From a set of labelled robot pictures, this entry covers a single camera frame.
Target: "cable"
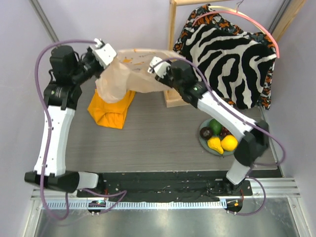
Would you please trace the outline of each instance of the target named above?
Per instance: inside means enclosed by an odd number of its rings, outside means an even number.
[[[275,166],[275,165],[280,165],[282,164],[285,160],[286,160],[286,150],[285,150],[285,147],[284,145],[276,138],[274,137],[273,135],[271,135],[269,132],[267,132],[266,130],[263,130],[262,128],[252,124],[252,123],[249,123],[248,121],[244,121],[239,115],[235,114],[233,111],[231,111],[228,107],[224,106],[222,102],[220,102],[217,97],[214,95],[214,92],[213,90],[211,89],[211,87],[207,84],[207,80],[204,76],[204,74],[200,71],[200,69],[195,65],[193,64],[192,62],[190,62],[188,59],[185,59],[185,58],[180,58],[180,57],[171,57],[171,58],[165,58],[165,59],[162,59],[160,62],[156,63],[155,65],[153,65],[152,69],[155,68],[157,65],[159,65],[160,63],[162,62],[167,62],[167,61],[171,61],[171,60],[181,60],[181,61],[184,61],[188,64],[190,64],[196,71],[197,73],[199,74],[199,76],[202,78],[202,80],[204,81],[205,83],[205,86],[207,88],[207,90],[210,92],[211,96],[213,97],[213,99],[220,105],[222,106],[227,112],[229,112],[231,115],[233,115],[235,118],[237,118],[238,120],[242,121],[243,123],[257,129],[258,131],[262,132],[263,134],[267,135],[268,137],[272,138],[273,140],[275,140],[279,146],[281,147],[282,151],[283,151],[283,156],[282,158],[280,159],[279,162],[275,162],[275,163],[268,163],[268,164],[264,164],[264,163],[255,163],[255,165],[262,165],[262,166]]]
[[[94,41],[92,40],[81,40],[81,39],[71,39],[71,40],[63,40],[63,41],[59,41],[56,43],[53,43],[47,47],[45,47],[38,55],[38,58],[36,60],[35,63],[35,70],[34,70],[34,76],[35,76],[35,86],[36,86],[36,90],[39,96],[39,100],[41,102],[41,105],[44,109],[44,112],[47,116],[47,121],[48,121],[48,136],[47,136],[47,141],[46,141],[46,146],[45,146],[45,151],[44,151],[44,155],[43,155],[43,162],[42,162],[42,167],[41,167],[41,174],[40,174],[40,181],[39,181],[39,187],[40,187],[40,199],[43,203],[43,207],[46,209],[47,213],[49,216],[51,216],[52,218],[62,221],[65,220],[68,215],[69,215],[69,201],[68,201],[68,193],[65,194],[65,201],[66,201],[66,214],[65,216],[58,216],[56,215],[54,212],[51,211],[51,209],[49,209],[49,207],[47,206],[46,200],[45,200],[45,196],[44,196],[44,175],[45,175],[45,168],[46,168],[46,162],[47,162],[47,155],[48,155],[48,150],[49,150],[49,144],[50,144],[50,139],[51,139],[51,132],[52,132],[52,122],[51,122],[51,117],[48,111],[48,107],[46,106],[45,102],[44,102],[44,98],[42,96],[41,90],[40,90],[40,81],[39,81],[39,67],[40,67],[40,60],[42,59],[42,57],[44,56],[44,54],[50,50],[53,47],[56,47],[58,45],[61,44],[66,44],[66,43],[90,43],[90,44],[95,44]],[[102,195],[102,197],[108,198],[108,197],[116,197],[123,194],[123,196],[116,202],[116,204],[122,200],[122,198],[125,196],[126,191],[122,191],[118,194],[113,194],[110,196],[106,196],[106,195]],[[106,211],[103,211],[103,213],[108,212],[109,210],[111,210],[113,207],[116,206],[116,204],[114,204],[112,207],[110,207],[109,209],[107,209]]]
[[[90,190],[88,190],[88,189],[85,189],[85,191],[88,192],[88,193],[94,194],[94,195],[98,195],[98,196],[100,196],[100,197],[105,197],[105,198],[108,197],[108,195],[100,195],[100,194],[97,194],[97,193],[95,193],[95,192],[93,192],[93,191],[90,191]],[[123,198],[125,197],[127,191],[124,190],[124,191],[122,191],[122,192],[120,192],[120,193],[122,194],[122,196],[121,196],[111,207],[109,207],[108,209],[103,210],[102,212],[99,212],[99,213],[100,213],[100,214],[104,214],[104,213],[106,213],[106,212],[111,211],[120,201],[123,200]],[[74,223],[78,222],[79,220],[81,220],[81,219],[83,219],[83,218],[85,218],[85,217],[87,217],[87,216],[91,216],[91,215],[90,215],[90,214],[82,215],[82,216],[79,217],[78,219],[76,219],[76,220],[74,220],[74,221],[72,221],[72,222],[70,222],[70,223],[67,223],[67,224],[60,224],[60,223],[56,223],[56,222],[53,222],[53,224],[56,225],[56,226],[60,226],[60,227],[71,226],[71,225],[73,225]],[[46,222],[46,224],[45,224],[45,226],[44,226],[44,228],[43,228],[43,230],[42,230],[42,232],[41,232],[41,234],[40,234],[40,237],[43,237],[43,236],[44,236],[45,231],[46,231],[46,229],[47,229],[47,227],[48,227],[48,224],[51,223],[51,222],[52,222],[52,220],[50,220],[50,218],[48,217],[48,221]]]
[[[252,180],[256,181],[260,185],[260,187],[262,188],[263,202],[262,202],[261,206],[256,211],[249,212],[249,213],[235,213],[233,211],[228,211],[228,213],[231,213],[231,214],[234,214],[234,215],[237,215],[237,216],[251,216],[251,215],[257,214],[265,206],[266,201],[267,201],[267,194],[266,194],[265,188],[263,187],[262,183],[258,179],[253,178],[253,177],[248,177],[248,179],[252,179]]]

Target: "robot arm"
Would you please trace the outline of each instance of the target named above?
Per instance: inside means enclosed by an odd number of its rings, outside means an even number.
[[[161,61],[162,59],[154,57],[148,72],[155,72],[157,75],[156,80],[171,88],[175,88],[185,102],[218,120],[238,140],[238,146],[234,152],[235,160],[224,180],[226,191],[228,193],[235,192],[242,184],[255,160],[269,147],[267,135],[247,125],[245,122],[256,125],[266,131],[269,130],[268,124],[264,120],[256,122],[241,114],[224,102],[215,92],[213,93],[214,95],[211,95],[204,82],[198,82],[191,65],[187,62],[181,60],[175,62]],[[243,121],[237,119],[227,110],[238,115]]]
[[[67,171],[65,153],[70,124],[75,115],[77,102],[81,96],[80,85],[92,76],[99,77],[110,65],[117,53],[99,39],[87,49],[83,58],[68,45],[56,47],[51,52],[50,63],[55,80],[51,75],[49,85],[44,90],[44,101],[51,116],[52,128],[50,146],[44,175],[44,187],[73,193],[83,188],[102,185],[99,175],[89,172]],[[48,122],[45,114],[44,132],[39,157],[34,170],[25,174],[25,181],[39,185],[45,146],[48,136]]]

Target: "hanger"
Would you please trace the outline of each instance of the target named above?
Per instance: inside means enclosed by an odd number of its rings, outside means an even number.
[[[236,9],[232,9],[232,8],[229,8],[229,7],[225,7],[225,6],[211,6],[210,8],[219,8],[219,9],[224,9],[224,11],[212,11],[212,12],[208,12],[208,13],[205,13],[201,16],[199,16],[192,24],[192,26],[194,26],[196,24],[196,22],[204,17],[204,16],[208,16],[208,15],[212,15],[212,14],[216,14],[216,13],[228,13],[228,14],[232,14],[232,15],[236,15],[236,16],[240,16],[248,21],[250,21],[252,24],[254,24],[262,33],[266,34],[269,39],[272,41],[272,43],[275,45],[275,48],[276,48],[276,56],[277,58],[280,58],[280,52],[279,52],[279,48],[278,48],[278,44],[276,42],[276,40],[272,37],[272,35],[262,26],[260,25],[258,22],[256,22],[255,20],[251,19],[249,16],[241,13],[238,11],[238,8],[240,6],[240,4],[242,3],[243,1],[237,3],[236,5]]]

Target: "green avocado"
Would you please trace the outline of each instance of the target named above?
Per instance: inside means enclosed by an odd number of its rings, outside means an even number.
[[[216,119],[212,119],[208,126],[212,129],[213,135],[219,135],[223,127]]]

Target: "plate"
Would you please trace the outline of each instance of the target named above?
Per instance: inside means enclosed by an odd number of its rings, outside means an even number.
[[[199,139],[199,142],[201,143],[201,145],[204,147],[204,149],[206,149],[208,152],[212,153],[213,155],[216,155],[216,156],[219,156],[219,157],[225,157],[225,156],[230,156],[232,154],[234,154],[234,151],[232,152],[228,152],[228,151],[225,151],[224,150],[224,153],[223,154],[219,154],[217,151],[213,150],[213,149],[210,149],[207,145],[207,141],[204,140],[200,135],[199,135],[199,132],[201,131],[201,129],[203,127],[208,127],[208,124],[209,122],[212,120],[213,118],[210,118],[208,120],[205,120],[201,126],[199,127],[198,129],[198,139]]]

